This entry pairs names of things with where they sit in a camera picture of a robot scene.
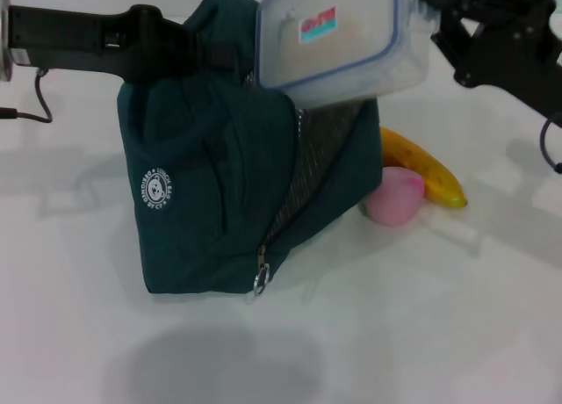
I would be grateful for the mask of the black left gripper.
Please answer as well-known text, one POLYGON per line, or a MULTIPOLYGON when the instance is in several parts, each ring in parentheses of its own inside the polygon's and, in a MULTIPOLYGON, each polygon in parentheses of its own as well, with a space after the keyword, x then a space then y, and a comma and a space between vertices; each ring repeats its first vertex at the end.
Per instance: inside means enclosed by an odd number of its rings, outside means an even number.
POLYGON ((236 71, 236 48, 165 19, 154 6, 115 15, 8 8, 8 47, 19 66, 105 73, 155 82, 200 70, 236 71))

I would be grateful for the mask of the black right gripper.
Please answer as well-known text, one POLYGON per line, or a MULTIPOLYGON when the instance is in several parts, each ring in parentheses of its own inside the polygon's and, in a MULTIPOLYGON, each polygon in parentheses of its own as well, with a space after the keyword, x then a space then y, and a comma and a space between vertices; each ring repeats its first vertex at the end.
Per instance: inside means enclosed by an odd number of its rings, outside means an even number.
MULTIPOLYGON (((457 0, 421 0, 448 7, 457 0)), ((556 0, 465 0, 463 19, 443 18, 432 41, 463 87, 489 85, 561 124, 561 39, 551 29, 556 0)))

